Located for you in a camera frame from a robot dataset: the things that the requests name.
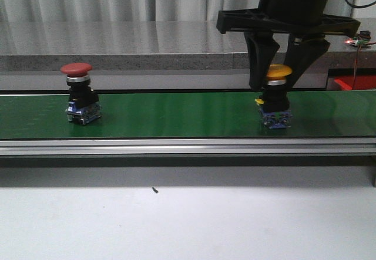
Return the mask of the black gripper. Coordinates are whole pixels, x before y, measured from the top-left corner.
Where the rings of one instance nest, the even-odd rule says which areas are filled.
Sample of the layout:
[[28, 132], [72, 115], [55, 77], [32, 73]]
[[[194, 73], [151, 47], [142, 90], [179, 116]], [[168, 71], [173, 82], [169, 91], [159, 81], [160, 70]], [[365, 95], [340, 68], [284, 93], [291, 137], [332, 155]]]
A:
[[287, 76], [287, 88], [292, 89], [303, 73], [328, 51], [330, 43], [325, 35], [353, 37], [359, 27], [360, 21], [356, 19], [303, 8], [280, 8], [271, 12], [261, 9], [219, 11], [216, 22], [222, 34], [244, 32], [250, 66], [249, 85], [254, 92], [262, 89], [269, 66], [280, 48], [273, 38], [274, 33], [290, 33], [283, 64], [292, 69]]

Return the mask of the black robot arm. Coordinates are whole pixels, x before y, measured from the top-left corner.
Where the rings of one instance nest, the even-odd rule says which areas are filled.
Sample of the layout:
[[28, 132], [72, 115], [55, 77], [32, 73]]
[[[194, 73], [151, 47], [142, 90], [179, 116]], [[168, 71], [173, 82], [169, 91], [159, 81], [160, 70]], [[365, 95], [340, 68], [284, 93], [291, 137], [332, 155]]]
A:
[[243, 32], [250, 64], [250, 87], [258, 92], [266, 85], [266, 74], [280, 45], [275, 33], [289, 35], [284, 65], [291, 89], [300, 76], [330, 46], [327, 35], [354, 37], [360, 22], [346, 16], [324, 13], [328, 0], [260, 0], [255, 9], [219, 11], [217, 29]]

